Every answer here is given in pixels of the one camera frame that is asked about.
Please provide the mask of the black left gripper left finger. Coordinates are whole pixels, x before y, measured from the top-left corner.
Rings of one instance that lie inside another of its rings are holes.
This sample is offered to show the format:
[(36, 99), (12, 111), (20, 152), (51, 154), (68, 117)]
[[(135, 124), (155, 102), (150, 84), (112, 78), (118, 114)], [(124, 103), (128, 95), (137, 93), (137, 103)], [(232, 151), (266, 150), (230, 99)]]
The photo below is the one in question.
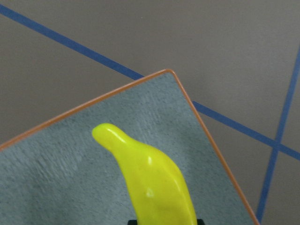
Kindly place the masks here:
[(129, 220), (127, 225), (138, 225), (137, 220)]

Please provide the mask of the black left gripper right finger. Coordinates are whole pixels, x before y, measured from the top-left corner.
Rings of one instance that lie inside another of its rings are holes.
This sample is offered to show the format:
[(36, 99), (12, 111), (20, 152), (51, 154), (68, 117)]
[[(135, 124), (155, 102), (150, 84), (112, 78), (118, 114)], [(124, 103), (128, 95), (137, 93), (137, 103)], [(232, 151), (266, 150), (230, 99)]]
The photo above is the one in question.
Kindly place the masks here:
[(197, 219), (197, 225), (204, 225), (204, 221), (202, 219)]

